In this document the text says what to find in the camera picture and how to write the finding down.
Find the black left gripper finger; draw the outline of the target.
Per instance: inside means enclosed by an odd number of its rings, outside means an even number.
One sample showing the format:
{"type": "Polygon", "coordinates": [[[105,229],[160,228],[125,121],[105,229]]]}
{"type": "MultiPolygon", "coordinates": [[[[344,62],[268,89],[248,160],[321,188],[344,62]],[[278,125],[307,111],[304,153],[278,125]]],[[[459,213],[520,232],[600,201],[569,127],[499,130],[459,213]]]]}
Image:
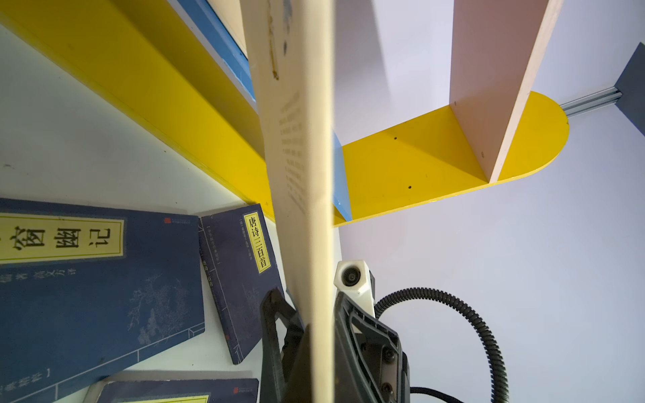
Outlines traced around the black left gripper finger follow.
{"type": "Polygon", "coordinates": [[[304,330],[289,374],[285,402],[312,402],[311,327],[304,330]]]}

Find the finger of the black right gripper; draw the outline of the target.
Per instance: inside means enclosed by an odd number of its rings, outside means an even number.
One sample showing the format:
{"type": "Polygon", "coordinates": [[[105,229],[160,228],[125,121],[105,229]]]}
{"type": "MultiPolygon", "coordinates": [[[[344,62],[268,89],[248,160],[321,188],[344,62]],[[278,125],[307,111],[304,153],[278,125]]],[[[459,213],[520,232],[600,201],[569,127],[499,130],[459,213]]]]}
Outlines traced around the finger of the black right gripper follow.
{"type": "Polygon", "coordinates": [[[344,292],[334,303],[336,402],[410,401],[409,365],[398,334],[344,292]]]}
{"type": "Polygon", "coordinates": [[[304,328],[297,311],[274,288],[260,304],[262,371],[260,402],[283,402],[304,328]]]}

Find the blue-edged beige reading book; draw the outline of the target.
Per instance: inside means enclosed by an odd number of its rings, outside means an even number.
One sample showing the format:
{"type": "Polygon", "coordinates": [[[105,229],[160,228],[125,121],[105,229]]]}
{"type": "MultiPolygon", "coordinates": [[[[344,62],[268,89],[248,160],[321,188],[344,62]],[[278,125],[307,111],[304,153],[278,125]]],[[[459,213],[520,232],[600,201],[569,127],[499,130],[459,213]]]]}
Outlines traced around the blue-edged beige reading book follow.
{"type": "Polygon", "coordinates": [[[334,3],[244,1],[250,72],[287,292],[309,327],[307,383],[334,400],[334,3]]]}

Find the green-edged beige reading book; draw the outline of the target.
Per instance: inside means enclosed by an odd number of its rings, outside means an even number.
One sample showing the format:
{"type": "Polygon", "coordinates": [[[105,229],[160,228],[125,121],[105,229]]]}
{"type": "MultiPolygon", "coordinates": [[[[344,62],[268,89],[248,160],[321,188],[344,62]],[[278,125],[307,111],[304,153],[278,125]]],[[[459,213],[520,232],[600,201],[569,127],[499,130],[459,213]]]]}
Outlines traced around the green-edged beige reading book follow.
{"type": "Polygon", "coordinates": [[[208,0],[244,56],[248,55],[240,0],[208,0]]]}

